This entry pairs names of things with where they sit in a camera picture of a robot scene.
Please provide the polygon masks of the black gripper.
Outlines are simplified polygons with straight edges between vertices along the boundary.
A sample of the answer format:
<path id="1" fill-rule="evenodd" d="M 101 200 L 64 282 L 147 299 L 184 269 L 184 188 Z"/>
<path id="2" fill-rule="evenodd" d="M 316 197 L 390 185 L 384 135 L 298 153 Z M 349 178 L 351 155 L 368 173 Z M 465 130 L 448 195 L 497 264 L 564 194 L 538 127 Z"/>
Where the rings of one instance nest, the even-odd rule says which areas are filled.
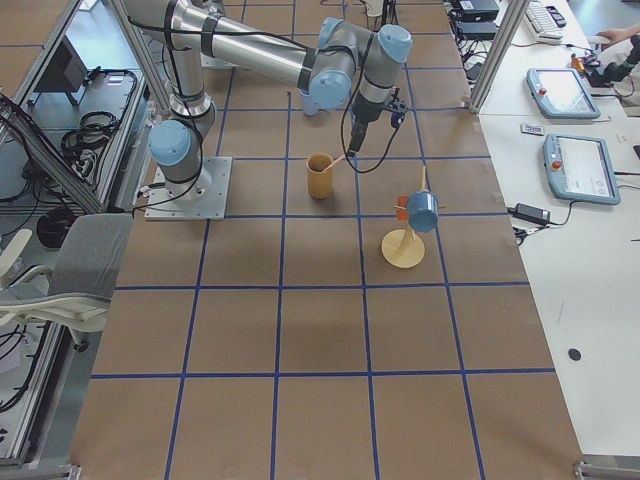
<path id="1" fill-rule="evenodd" d="M 381 108 L 378 104 L 356 103 L 352 107 L 352 113 L 353 122 L 349 145 L 346 149 L 347 158 L 354 157 L 360 151 L 362 141 L 366 138 L 368 126 L 371 122 L 379 119 Z"/>

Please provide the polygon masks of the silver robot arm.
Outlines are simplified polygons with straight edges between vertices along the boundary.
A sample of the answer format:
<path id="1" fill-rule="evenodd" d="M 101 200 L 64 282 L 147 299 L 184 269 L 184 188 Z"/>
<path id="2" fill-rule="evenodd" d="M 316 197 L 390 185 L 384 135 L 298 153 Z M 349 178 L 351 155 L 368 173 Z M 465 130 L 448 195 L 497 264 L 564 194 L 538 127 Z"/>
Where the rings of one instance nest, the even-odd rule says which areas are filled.
<path id="1" fill-rule="evenodd" d="M 169 53 L 171 114 L 188 124 L 203 120 L 203 134 L 215 121 L 215 107 L 202 79 L 204 56 L 289 83 L 316 109 L 344 107 L 352 117 L 351 137 L 342 142 L 347 159 L 359 153 L 369 124 L 382 112 L 391 113 L 393 129 L 404 120 L 407 107 L 398 99 L 395 85 L 413 40 L 400 25 L 387 24 L 373 32 L 328 17 L 317 46 L 311 48 L 193 1 L 127 1 L 124 9 L 130 25 Z"/>

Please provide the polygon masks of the person's hand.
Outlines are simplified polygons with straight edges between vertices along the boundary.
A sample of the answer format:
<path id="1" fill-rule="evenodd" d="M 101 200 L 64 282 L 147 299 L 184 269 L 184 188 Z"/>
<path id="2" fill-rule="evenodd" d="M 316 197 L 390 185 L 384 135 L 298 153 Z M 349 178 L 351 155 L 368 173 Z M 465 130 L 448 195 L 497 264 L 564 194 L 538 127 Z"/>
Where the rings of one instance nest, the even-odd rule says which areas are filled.
<path id="1" fill-rule="evenodd" d="M 627 29 L 609 29 L 600 31 L 597 35 L 606 38 L 608 45 L 611 46 L 628 39 L 632 33 L 629 33 Z"/>

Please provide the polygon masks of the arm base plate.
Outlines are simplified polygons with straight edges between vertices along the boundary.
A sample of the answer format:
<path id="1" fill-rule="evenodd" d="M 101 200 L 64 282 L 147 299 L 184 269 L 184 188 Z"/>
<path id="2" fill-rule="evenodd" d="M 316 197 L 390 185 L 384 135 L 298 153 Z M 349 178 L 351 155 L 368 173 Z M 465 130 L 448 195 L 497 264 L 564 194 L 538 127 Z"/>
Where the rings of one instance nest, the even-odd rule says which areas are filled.
<path id="1" fill-rule="evenodd" d="M 144 217 L 149 221 L 223 220 L 232 165 L 231 156 L 206 156 L 194 186 L 167 182 L 157 167 L 154 181 L 163 186 L 150 191 Z"/>

